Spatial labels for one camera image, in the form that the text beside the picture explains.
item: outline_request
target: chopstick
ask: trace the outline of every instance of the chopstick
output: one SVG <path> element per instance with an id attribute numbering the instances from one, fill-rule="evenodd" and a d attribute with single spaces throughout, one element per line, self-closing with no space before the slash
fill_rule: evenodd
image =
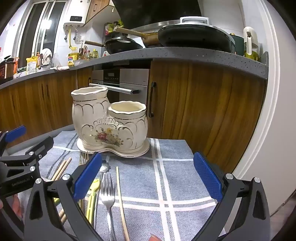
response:
<path id="1" fill-rule="evenodd" d="M 59 180 L 62 176 L 62 174 L 64 173 L 64 171 L 66 170 L 66 168 L 68 167 L 69 163 L 71 162 L 72 158 L 69 157 L 69 159 L 66 161 L 66 163 L 63 165 L 61 171 L 59 172 L 59 174 L 57 175 L 56 180 Z"/>
<path id="2" fill-rule="evenodd" d="M 59 166 L 59 168 L 57 169 L 56 173 L 53 175 L 51 181 L 57 181 L 61 178 L 62 174 L 64 173 L 64 171 L 66 170 L 66 168 L 68 167 L 68 165 L 70 164 L 72 158 L 69 157 L 69 159 L 66 161 L 64 160 L 61 165 Z M 62 209 L 59 212 L 59 218 L 61 218 L 61 222 L 64 224 L 67 220 L 66 214 L 64 212 L 64 210 Z"/>
<path id="3" fill-rule="evenodd" d="M 130 241 L 129 236 L 128 236 L 128 228 L 126 226 L 126 218 L 124 216 L 123 204 L 122 204 L 120 180 L 119 180 L 119 168 L 118 167 L 116 167 L 116 179 L 117 179 L 117 192 L 118 192 L 118 199 L 119 199 L 119 208 L 120 208 L 120 215 L 121 215 L 121 220 L 122 220 L 124 236 L 126 238 L 126 241 Z"/>
<path id="4" fill-rule="evenodd" d="M 63 166 L 66 164 L 66 160 L 64 160 L 61 165 L 59 166 L 59 168 L 57 169 L 57 171 L 55 172 L 55 174 L 53 175 L 51 181 L 55 181 L 57 176 L 59 175 L 59 173 L 61 172 L 61 169 L 63 168 Z"/>

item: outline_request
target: blue gripper pad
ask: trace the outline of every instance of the blue gripper pad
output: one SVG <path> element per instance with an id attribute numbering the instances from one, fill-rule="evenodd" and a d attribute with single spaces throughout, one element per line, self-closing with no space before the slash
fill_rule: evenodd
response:
<path id="1" fill-rule="evenodd" d="M 222 184 L 199 152 L 194 154 L 193 164 L 210 196 L 220 202 L 223 197 Z"/>
<path id="2" fill-rule="evenodd" d="M 5 136 L 5 141 L 7 143 L 14 141 L 15 139 L 21 137 L 26 133 L 26 127 L 25 126 L 20 126 L 10 132 L 8 132 Z"/>
<path id="3" fill-rule="evenodd" d="M 89 190 L 96 175 L 98 174 L 101 166 L 102 156 L 100 153 L 96 153 L 94 156 L 92 156 L 92 159 L 84 168 L 84 170 L 82 171 L 79 178 L 74 184 L 73 198 L 75 201 L 85 198 L 86 193 Z"/>

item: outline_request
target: oven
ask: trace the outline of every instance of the oven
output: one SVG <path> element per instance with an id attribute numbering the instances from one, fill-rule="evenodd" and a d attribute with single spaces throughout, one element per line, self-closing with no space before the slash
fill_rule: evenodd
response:
<path id="1" fill-rule="evenodd" d="M 107 87 L 110 103 L 130 100 L 147 105 L 148 80 L 149 69 L 94 70 L 89 86 Z"/>

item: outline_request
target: blue checkered tablecloth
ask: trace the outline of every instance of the blue checkered tablecloth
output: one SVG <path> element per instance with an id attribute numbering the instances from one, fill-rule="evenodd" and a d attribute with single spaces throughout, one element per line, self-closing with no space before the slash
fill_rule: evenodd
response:
<path id="1" fill-rule="evenodd" d="M 75 170 L 80 156 L 77 139 L 75 131 L 62 131 L 54 138 L 54 147 L 39 162 L 42 177 L 50 179 L 58 165 L 69 157 L 72 161 L 65 173 Z M 193 154 L 185 140 L 149 139 L 149 142 L 148 152 L 138 158 L 122 158 L 109 152 L 102 154 L 111 166 L 115 186 L 115 168 L 119 167 L 130 239 L 148 241 L 150 234 L 154 234 L 163 241 L 191 240 L 210 216 L 215 202 L 194 169 Z M 19 194 L 24 210 L 29 195 L 29 190 Z M 118 196 L 112 213 L 117 241 L 124 241 Z M 64 227 L 74 234 L 68 221 Z M 101 201 L 97 208 L 96 231 L 104 240 L 109 240 L 107 213 Z"/>

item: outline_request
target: oven handle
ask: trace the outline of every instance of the oven handle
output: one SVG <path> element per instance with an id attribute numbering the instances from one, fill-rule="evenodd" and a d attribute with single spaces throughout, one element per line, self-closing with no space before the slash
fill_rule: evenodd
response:
<path id="1" fill-rule="evenodd" d="M 133 95 L 133 94 L 139 94 L 139 90 L 130 90 L 130 89 L 125 89 L 125 88 L 120 88 L 120 87 L 114 87 L 114 86 L 109 86 L 109 85 L 100 85 L 100 84 L 92 84 L 90 83 L 89 86 L 102 86 L 102 87 L 107 87 L 108 90 L 128 94 L 128 95 Z"/>

